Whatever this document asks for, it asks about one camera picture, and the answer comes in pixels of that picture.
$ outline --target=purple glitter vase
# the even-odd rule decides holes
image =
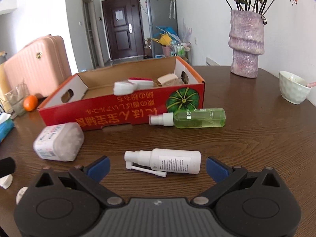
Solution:
[[[264,26],[261,15],[252,11],[231,11],[229,47],[233,49],[230,71],[236,75],[256,78],[258,57],[264,54]]]

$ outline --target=pink suitcase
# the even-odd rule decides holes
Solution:
[[[4,71],[12,89],[24,80],[30,94],[49,96],[71,75],[63,38],[34,40],[5,62]]]

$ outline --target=green liquid bottle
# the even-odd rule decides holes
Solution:
[[[179,110],[175,113],[150,115],[150,125],[175,126],[177,128],[223,127],[226,115],[224,109]]]

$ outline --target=blue object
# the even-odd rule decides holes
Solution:
[[[206,172],[216,182],[229,176],[229,170],[212,158],[206,159]]]
[[[166,27],[166,26],[157,26],[156,28],[160,28],[160,29],[163,29],[164,31],[160,31],[160,32],[158,32],[157,34],[154,34],[154,38],[156,38],[156,37],[159,37],[160,36],[160,34],[166,34],[166,32],[169,32],[169,33],[171,33],[171,34],[174,34],[174,35],[176,35],[176,36],[178,36],[178,34],[176,33],[176,31],[174,31],[174,29],[172,28],[172,27]]]
[[[0,142],[4,140],[13,127],[14,123],[10,118],[0,124]]]
[[[85,167],[84,172],[87,176],[99,183],[110,172],[110,167],[110,159],[107,156],[103,156],[94,163]]]

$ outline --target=floor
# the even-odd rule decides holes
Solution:
[[[113,66],[113,65],[116,65],[116,64],[120,64],[120,63],[123,63],[123,62],[133,62],[133,61],[141,61],[141,60],[144,60],[144,59],[148,59],[148,57],[145,57],[145,56],[137,56],[137,57],[132,57],[132,58],[122,58],[122,59],[117,59],[117,60],[114,60],[114,61],[107,61],[104,66],[107,67],[107,66]]]

